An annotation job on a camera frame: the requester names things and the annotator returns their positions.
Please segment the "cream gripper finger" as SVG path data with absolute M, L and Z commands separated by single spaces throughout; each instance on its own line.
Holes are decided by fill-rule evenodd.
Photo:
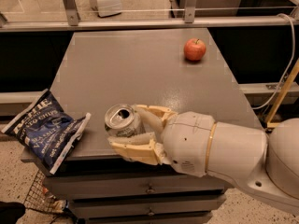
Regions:
M 167 122 L 178 114 L 168 107 L 157 105 L 133 105 L 133 109 L 156 133 L 162 133 Z
M 149 165 L 170 164 L 170 160 L 155 133 L 142 133 L 131 137 L 110 136 L 109 144 L 116 153 L 128 161 L 139 161 Z

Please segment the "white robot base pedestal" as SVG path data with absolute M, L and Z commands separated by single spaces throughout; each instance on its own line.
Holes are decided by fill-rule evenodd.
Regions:
M 100 18 L 118 15 L 122 11 L 121 0 L 89 0 L 91 9 L 96 11 Z

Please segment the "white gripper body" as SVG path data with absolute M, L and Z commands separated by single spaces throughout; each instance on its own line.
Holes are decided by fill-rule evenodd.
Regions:
M 171 167 L 180 174 L 204 176 L 206 149 L 215 120 L 204 114 L 186 112 L 171 118 L 162 142 Z

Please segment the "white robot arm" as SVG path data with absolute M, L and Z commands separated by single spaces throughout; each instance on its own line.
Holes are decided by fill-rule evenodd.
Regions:
M 277 209 L 299 214 L 299 119 L 263 130 L 167 107 L 114 105 L 105 114 L 112 148 L 128 161 L 224 180 Z

